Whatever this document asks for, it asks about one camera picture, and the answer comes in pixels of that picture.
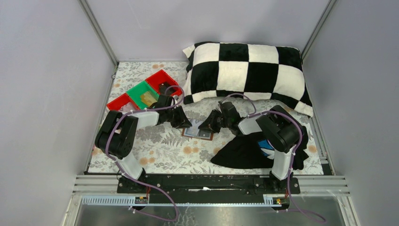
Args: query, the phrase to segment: checkered pillow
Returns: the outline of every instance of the checkered pillow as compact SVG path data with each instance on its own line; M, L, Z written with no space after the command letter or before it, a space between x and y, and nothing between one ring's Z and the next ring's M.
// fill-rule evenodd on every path
M183 52L189 59L184 104L242 93L252 100L278 100L313 116L296 48L200 42Z

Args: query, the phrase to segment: pillow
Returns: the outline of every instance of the pillow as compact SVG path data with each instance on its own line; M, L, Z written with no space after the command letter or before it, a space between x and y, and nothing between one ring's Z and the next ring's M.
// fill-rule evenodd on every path
M313 116L296 48L207 41L183 52L189 59L184 104L241 93L252 100L278 100Z

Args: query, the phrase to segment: gray wall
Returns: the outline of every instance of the gray wall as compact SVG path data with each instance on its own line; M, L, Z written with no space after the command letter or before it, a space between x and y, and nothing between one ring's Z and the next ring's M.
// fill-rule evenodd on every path
M304 62L362 225L397 225L399 1L338 2Z
M328 0L89 0L121 61L183 60L214 40L303 49Z
M0 21L0 224L59 225L113 66L76 0L0 0Z

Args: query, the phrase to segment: floral pattern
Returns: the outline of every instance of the floral pattern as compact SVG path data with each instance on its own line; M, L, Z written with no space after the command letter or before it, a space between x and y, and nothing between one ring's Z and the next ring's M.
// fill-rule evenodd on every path
M181 86L186 80L186 62L121 62L116 73L109 102L122 95L134 85L159 70L164 70ZM206 98L199 102L182 105L187 118L205 120L212 109L218 106L221 97ZM241 116L254 111L252 105L240 98L230 98ZM305 150L309 158L304 162L303 170L295 170L295 174L323 174L320 158L313 139L309 119L275 100L258 100L255 106L267 110L275 105L282 105L295 119L308 129L309 142ZM180 174L269 174L270 169L231 169L214 165L210 159L234 138L228 129L221 129L214 134L212 141L183 137L181 129L175 129L169 123L159 126L145 127L136 132L132 149L134 156L147 173L180 173ZM118 168L98 148L94 147L90 173L116 173Z

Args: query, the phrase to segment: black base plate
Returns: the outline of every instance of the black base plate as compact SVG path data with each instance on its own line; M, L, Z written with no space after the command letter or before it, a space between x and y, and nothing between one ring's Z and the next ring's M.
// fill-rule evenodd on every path
M140 181L158 186L176 203L263 203L264 194L286 194L286 187L273 188L273 179L259 175L167 175L147 174ZM297 178L291 178L292 194L299 194ZM145 194L146 187L121 177L117 193ZM167 197L151 189L150 203L170 203Z

